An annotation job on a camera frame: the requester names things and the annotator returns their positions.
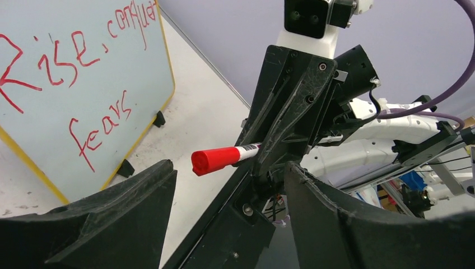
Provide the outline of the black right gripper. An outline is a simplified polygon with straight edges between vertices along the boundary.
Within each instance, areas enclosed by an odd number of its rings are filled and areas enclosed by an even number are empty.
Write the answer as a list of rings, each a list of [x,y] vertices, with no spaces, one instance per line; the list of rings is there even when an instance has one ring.
[[[350,101],[376,88],[378,76],[357,45],[335,59],[270,45],[237,145],[260,143],[251,173],[261,177],[330,135],[347,139],[380,114],[356,115]]]

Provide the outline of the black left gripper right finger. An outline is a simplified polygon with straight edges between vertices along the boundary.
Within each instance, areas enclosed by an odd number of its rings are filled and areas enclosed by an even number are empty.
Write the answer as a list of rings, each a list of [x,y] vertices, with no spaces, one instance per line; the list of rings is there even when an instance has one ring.
[[[294,162],[284,180],[301,268],[474,267],[474,212],[425,220],[387,211]]]

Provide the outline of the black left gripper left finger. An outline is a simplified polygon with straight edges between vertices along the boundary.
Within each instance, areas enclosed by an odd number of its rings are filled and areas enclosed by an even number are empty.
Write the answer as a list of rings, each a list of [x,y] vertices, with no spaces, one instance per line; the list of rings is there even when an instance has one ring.
[[[161,160],[42,215],[1,219],[2,268],[158,268],[177,172]]]

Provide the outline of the white marker pen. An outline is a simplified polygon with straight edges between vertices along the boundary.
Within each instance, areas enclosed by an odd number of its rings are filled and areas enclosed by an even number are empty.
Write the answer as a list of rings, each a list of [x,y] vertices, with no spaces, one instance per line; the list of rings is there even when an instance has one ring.
[[[234,165],[255,156],[260,146],[261,143],[251,143],[248,145],[195,151],[191,155],[192,171],[197,176],[213,173],[228,165]]]

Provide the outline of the red marker cap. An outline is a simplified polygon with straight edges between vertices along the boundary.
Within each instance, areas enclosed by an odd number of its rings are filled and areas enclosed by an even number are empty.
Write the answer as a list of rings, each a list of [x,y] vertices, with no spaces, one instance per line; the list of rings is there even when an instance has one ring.
[[[192,171],[197,176],[202,176],[232,165],[239,159],[240,152],[236,147],[196,151],[191,155]]]

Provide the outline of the yellow-framed whiteboard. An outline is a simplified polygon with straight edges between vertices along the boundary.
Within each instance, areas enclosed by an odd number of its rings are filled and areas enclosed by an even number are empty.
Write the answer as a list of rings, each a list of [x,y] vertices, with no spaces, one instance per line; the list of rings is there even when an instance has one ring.
[[[174,92],[157,1],[1,2],[1,140],[62,203],[104,189]]]

